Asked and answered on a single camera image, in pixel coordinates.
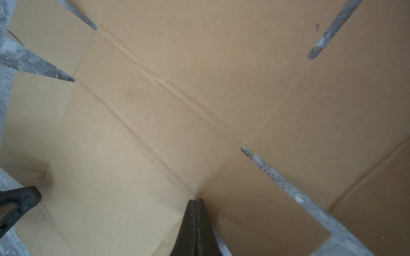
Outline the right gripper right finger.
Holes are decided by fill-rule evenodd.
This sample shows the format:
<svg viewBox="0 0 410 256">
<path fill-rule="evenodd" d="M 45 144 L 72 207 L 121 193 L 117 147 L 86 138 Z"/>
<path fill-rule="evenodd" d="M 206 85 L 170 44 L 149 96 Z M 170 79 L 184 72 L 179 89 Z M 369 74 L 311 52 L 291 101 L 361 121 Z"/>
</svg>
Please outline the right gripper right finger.
<svg viewBox="0 0 410 256">
<path fill-rule="evenodd" d="M 171 256 L 221 256 L 203 199 L 190 200 Z"/>
</svg>

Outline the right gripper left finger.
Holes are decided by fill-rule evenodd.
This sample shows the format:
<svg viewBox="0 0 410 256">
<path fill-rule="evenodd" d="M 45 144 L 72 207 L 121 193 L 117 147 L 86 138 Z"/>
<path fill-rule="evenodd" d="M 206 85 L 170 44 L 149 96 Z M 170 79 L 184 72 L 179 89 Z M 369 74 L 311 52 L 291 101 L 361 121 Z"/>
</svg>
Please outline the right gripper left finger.
<svg viewBox="0 0 410 256">
<path fill-rule="evenodd" d="M 1 238 L 42 200 L 35 186 L 1 192 Z"/>
</svg>

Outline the brown cardboard box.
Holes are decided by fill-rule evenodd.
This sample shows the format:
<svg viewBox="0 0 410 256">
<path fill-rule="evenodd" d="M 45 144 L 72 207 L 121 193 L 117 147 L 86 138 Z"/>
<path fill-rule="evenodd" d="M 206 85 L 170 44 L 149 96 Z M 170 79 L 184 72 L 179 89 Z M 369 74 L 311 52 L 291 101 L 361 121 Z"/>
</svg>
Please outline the brown cardboard box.
<svg viewBox="0 0 410 256">
<path fill-rule="evenodd" d="M 235 256 L 308 256 L 330 233 L 268 162 L 377 256 L 410 253 L 410 3 L 19 1 L 8 31 L 75 78 L 18 72 L 1 167 L 42 201 L 32 256 L 167 256 L 203 198 Z"/>
</svg>

